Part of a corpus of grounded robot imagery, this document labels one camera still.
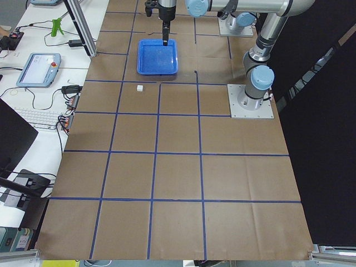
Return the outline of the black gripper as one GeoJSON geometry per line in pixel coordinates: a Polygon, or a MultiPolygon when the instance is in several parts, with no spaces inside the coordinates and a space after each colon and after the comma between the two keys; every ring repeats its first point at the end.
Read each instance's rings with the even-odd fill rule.
{"type": "Polygon", "coordinates": [[[158,0],[159,17],[162,22],[162,44],[167,46],[170,34],[170,22],[175,19],[176,0],[158,0]]]}

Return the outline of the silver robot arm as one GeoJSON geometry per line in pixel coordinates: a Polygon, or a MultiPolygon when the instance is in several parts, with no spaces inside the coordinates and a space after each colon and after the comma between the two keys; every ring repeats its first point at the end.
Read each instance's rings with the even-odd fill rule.
{"type": "Polygon", "coordinates": [[[252,31],[251,26],[256,20],[256,15],[250,12],[230,13],[226,19],[218,19],[221,35],[241,34],[252,31]]]}
{"type": "Polygon", "coordinates": [[[280,32],[287,19],[308,10],[314,1],[186,1],[189,15],[198,18],[206,12],[216,11],[221,20],[234,12],[266,13],[267,17],[256,39],[256,45],[244,56],[248,82],[238,94],[239,105],[249,111],[260,108],[264,95],[274,82],[274,72],[266,66],[280,32]]]}

